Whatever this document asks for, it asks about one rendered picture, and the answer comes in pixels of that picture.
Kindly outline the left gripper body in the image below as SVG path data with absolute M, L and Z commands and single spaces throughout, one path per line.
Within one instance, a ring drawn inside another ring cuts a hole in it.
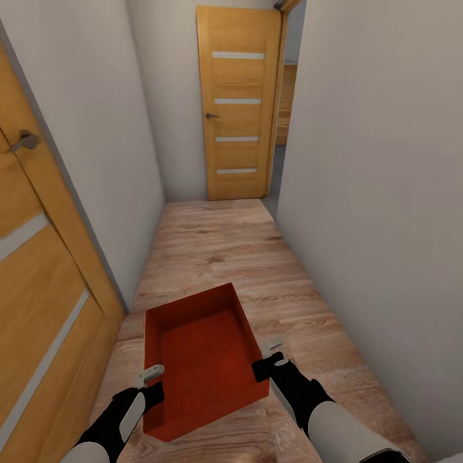
M 145 392 L 148 396 L 148 405 L 145 413 L 150 410 L 151 407 L 155 406 L 160 402 L 163 402 L 165 399 L 162 382 L 151 385 L 147 388 L 139 390 L 140 392 Z

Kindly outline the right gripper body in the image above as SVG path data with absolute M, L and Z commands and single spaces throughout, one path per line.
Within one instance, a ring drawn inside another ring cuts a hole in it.
M 253 373 L 256 377 L 257 382 L 262 382 L 265 379 L 268 379 L 268 365 L 275 359 L 284 358 L 282 352 L 276 352 L 272 357 L 267 359 L 261 359 L 252 363 Z

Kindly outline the storage box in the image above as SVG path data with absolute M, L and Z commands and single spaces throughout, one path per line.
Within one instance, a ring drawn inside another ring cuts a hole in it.
M 232 283 L 150 309 L 145 366 L 165 372 L 165 399 L 144 413 L 143 432 L 170 442 L 269 395 L 252 363 L 262 359 Z

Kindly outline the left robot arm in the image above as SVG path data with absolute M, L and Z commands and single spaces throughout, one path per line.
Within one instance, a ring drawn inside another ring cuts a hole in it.
M 164 365 L 154 365 L 136 374 L 134 388 L 113 396 L 108 409 L 60 463 L 116 463 L 142 415 L 164 401 L 161 381 L 149 387 L 146 384 L 164 372 Z

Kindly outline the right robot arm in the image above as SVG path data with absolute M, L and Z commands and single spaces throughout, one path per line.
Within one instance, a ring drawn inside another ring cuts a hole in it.
M 257 382 L 271 387 L 289 415 L 312 442 L 323 463 L 415 463 L 389 440 L 366 427 L 327 395 L 316 380 L 308 380 L 282 352 L 281 336 L 259 344 L 262 359 L 252 363 Z

